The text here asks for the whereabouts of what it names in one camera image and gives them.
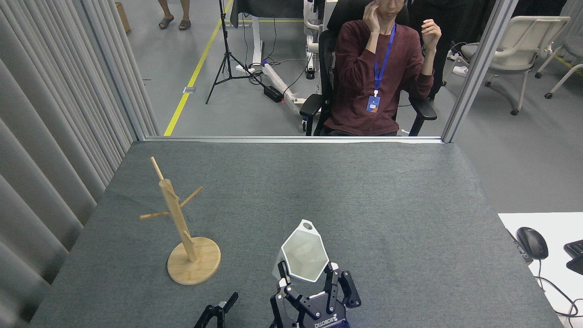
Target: maroon sweater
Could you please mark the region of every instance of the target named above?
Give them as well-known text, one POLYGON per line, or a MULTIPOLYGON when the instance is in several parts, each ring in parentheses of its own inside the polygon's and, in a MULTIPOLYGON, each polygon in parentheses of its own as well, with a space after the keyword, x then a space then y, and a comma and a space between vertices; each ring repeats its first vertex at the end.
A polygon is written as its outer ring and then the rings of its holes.
POLYGON ((379 35, 377 53, 366 50, 370 30, 363 20, 345 23, 336 44, 336 100, 332 116, 324 123, 331 129, 356 135, 381 135, 399 130, 391 118, 397 111, 401 90, 412 97, 425 98, 433 76, 423 75, 423 56, 417 31, 397 25, 395 38, 378 96, 376 113, 366 111, 368 97, 374 92, 374 61, 381 70, 390 35, 379 35))

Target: cardboard box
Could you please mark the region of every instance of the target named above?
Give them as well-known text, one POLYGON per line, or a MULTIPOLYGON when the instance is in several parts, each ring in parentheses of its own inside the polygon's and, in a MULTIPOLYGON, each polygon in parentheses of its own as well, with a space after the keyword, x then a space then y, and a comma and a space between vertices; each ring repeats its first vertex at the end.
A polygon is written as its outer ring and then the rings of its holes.
POLYGON ((121 2, 116 2, 115 7, 117 7, 117 12, 120 13, 121 24, 124 26, 125 32, 129 32, 129 23, 127 16, 125 16, 124 6, 121 4, 121 2))

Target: metal frame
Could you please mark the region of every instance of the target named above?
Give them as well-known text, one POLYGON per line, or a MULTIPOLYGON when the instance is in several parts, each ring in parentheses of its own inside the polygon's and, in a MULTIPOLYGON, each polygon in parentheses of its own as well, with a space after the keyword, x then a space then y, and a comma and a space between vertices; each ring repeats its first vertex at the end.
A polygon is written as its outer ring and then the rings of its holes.
POLYGON ((488 20, 486 30, 480 40, 480 47, 478 48, 476 55, 472 58, 468 77, 464 82, 462 92, 460 93, 458 100, 455 102, 454 108, 445 124, 445 129, 441 134, 443 142, 450 143, 453 141, 459 125, 468 114, 474 98, 480 89, 480 84, 484 80, 486 71, 490 66, 490 62, 494 57, 496 47, 500 40, 502 40, 506 26, 510 21, 512 12, 517 3, 518 0, 498 0, 494 5, 494 9, 490 15, 490 20, 488 20))
POLYGON ((355 144, 398 142, 401 144, 442 144, 440 137, 147 137, 146 141, 197 141, 251 144, 355 144))

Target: round wooden base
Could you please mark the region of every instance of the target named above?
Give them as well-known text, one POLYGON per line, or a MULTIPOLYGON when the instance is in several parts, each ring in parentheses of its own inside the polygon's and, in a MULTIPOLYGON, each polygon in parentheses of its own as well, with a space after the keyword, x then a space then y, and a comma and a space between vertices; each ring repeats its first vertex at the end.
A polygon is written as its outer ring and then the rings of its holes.
POLYGON ((196 285, 210 278, 220 263, 219 246, 211 239, 195 237, 194 249, 197 259, 191 262, 182 243, 178 244, 168 258, 170 277, 182 285, 196 285))

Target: sandal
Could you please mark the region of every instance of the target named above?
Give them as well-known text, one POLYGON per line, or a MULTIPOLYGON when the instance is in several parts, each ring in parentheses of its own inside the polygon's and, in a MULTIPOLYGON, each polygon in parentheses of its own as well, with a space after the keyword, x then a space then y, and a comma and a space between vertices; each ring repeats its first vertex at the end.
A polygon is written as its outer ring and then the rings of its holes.
POLYGON ((190 20, 182 20, 182 22, 180 22, 180 25, 178 26, 178 29, 181 31, 184 30, 188 30, 190 28, 190 20))
POLYGON ((170 22, 172 22, 174 20, 174 16, 172 16, 172 18, 162 18, 162 20, 160 21, 160 24, 158 24, 158 27, 161 30, 165 30, 168 28, 168 25, 170 24, 170 22))

